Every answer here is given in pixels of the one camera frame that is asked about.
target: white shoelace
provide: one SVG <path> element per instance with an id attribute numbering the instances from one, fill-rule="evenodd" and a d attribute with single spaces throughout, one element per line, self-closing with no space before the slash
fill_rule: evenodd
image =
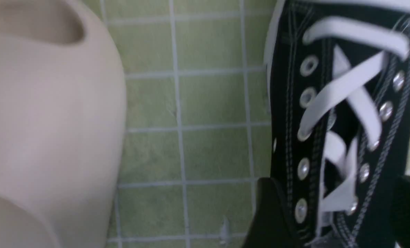
<path id="1" fill-rule="evenodd" d="M 406 60 L 410 52 L 410 41 L 403 33 L 394 30 L 343 17 L 327 17 L 306 30 L 303 42 L 310 44 L 325 37 L 342 38 L 383 51 L 351 69 L 340 47 L 334 48 L 334 80 L 328 83 L 307 107 L 301 118 L 298 137 L 303 142 L 327 112 L 347 100 L 366 133 L 368 147 L 372 151 L 379 144 L 382 120 L 364 85 L 387 65 L 387 51 L 399 56 L 403 61 Z M 336 166 L 343 181 L 320 201 L 320 213 L 350 210 L 355 201 L 358 138 L 352 140 L 348 151 L 346 147 L 338 134 L 327 132 L 323 156 Z"/>

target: sneaker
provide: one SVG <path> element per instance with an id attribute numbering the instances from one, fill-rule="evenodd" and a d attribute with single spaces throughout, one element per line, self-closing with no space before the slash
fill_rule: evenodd
<path id="1" fill-rule="evenodd" d="M 259 188 L 276 185 L 275 204 L 290 217 L 282 225 L 306 246 L 395 247 L 390 205 L 410 140 L 410 0 L 279 0 L 264 59 L 273 149 Z"/>

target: high-top sneaker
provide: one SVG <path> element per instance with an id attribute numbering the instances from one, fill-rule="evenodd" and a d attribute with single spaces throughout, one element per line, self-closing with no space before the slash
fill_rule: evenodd
<path id="1" fill-rule="evenodd" d="M 390 206 L 410 139 L 410 0 L 279 0 L 264 56 L 272 162 L 258 209 L 276 216 L 252 226 L 281 234 L 259 247 L 394 248 Z"/>

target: metal eyelet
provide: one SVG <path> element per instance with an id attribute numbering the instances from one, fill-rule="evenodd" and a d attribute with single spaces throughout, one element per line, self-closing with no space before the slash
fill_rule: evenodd
<path id="1" fill-rule="evenodd" d="M 370 175 L 370 166 L 368 163 L 365 163 L 364 165 L 361 165 L 360 168 L 360 182 L 366 182 L 366 180 L 369 178 Z"/>
<path id="2" fill-rule="evenodd" d="M 311 136 L 311 134 L 312 134 L 312 132 L 304 133 L 300 128 L 300 129 L 298 129 L 297 138 L 298 138 L 298 140 L 303 142 L 303 141 L 306 141 Z"/>
<path id="3" fill-rule="evenodd" d="M 301 224 L 306 219 L 308 213 L 308 203 L 305 199 L 301 198 L 295 205 L 295 220 Z"/>
<path id="4" fill-rule="evenodd" d="M 380 107 L 380 117 L 381 120 L 387 121 L 393 113 L 393 104 L 391 102 L 385 102 L 383 105 Z"/>
<path id="5" fill-rule="evenodd" d="M 272 152 L 276 152 L 277 148 L 277 138 L 274 139 L 274 144 L 272 145 Z"/>
<path id="6" fill-rule="evenodd" d="M 379 140 L 377 140 L 375 143 L 373 143 L 371 146 L 369 145 L 369 146 L 367 146 L 367 149 L 369 149 L 369 151 L 375 151 L 377 148 L 378 148 L 378 146 L 380 145 L 380 141 Z"/>
<path id="7" fill-rule="evenodd" d="M 328 131 L 332 129 L 335 125 L 335 121 L 337 120 L 337 115 L 335 112 L 332 112 L 328 118 Z"/>
<path id="8" fill-rule="evenodd" d="M 398 92 L 402 86 L 404 85 L 405 82 L 405 75 L 403 71 L 400 71 L 395 75 L 393 78 L 393 89 L 395 92 Z"/>
<path id="9" fill-rule="evenodd" d="M 304 32 L 303 38 L 302 38 L 301 41 L 303 42 L 303 44 L 309 44 L 309 43 L 310 43 L 310 34 L 309 34 L 309 31 L 306 30 L 306 32 Z"/>
<path id="10" fill-rule="evenodd" d="M 353 213 L 355 213 L 357 209 L 358 209 L 358 197 L 355 196 L 352 204 L 350 205 L 350 209 L 346 211 L 346 215 L 353 215 Z"/>
<path id="11" fill-rule="evenodd" d="M 314 87 L 309 87 L 301 93 L 300 106 L 301 108 L 307 108 L 317 96 L 317 91 Z"/>
<path id="12" fill-rule="evenodd" d="M 300 74 L 307 77 L 315 71 L 318 66 L 318 58 L 315 55 L 309 55 L 303 60 L 300 66 Z"/>
<path id="13" fill-rule="evenodd" d="M 300 160 L 298 163 L 298 168 L 297 168 L 297 175 L 300 180 L 304 180 L 306 176 L 309 174 L 309 159 L 307 157 L 304 157 L 303 159 Z"/>

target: shoe upper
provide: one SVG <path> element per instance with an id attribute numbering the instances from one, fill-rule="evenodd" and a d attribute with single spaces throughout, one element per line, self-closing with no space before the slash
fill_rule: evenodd
<path id="1" fill-rule="evenodd" d="M 408 54 L 404 58 L 387 49 L 390 44 L 381 48 L 360 39 L 335 35 L 320 36 L 309 44 L 305 42 L 307 30 L 329 17 L 391 30 L 388 35 L 399 33 L 408 42 Z M 390 204 L 394 182 L 405 174 L 410 140 L 410 10 L 327 0 L 286 1 L 273 50 L 272 62 L 268 65 L 271 71 L 271 177 L 284 191 L 284 204 L 300 239 L 310 244 L 331 235 L 339 238 L 343 247 L 394 247 Z M 326 112 L 311 133 L 304 135 L 306 137 L 301 138 L 299 134 L 306 110 L 313 110 L 309 106 L 311 100 L 321 95 L 337 77 L 339 50 L 347 59 L 350 67 L 347 71 L 379 54 L 384 56 L 381 71 L 362 87 L 373 103 L 367 112 L 374 111 L 381 118 L 374 147 L 369 148 L 369 132 L 363 124 L 366 120 L 357 117 L 359 113 L 350 99 L 343 99 Z M 326 102 L 335 98 L 335 94 L 328 94 Z M 348 175 L 353 177 L 349 182 L 353 184 L 353 191 L 345 193 L 353 193 L 353 199 L 340 197 L 338 200 L 340 205 L 350 206 L 349 209 L 324 211 L 323 200 L 347 178 L 338 165 L 326 159 L 325 149 L 334 149 L 326 144 L 332 132 L 344 142 L 348 155 L 354 154 L 353 166 L 347 165 Z"/>

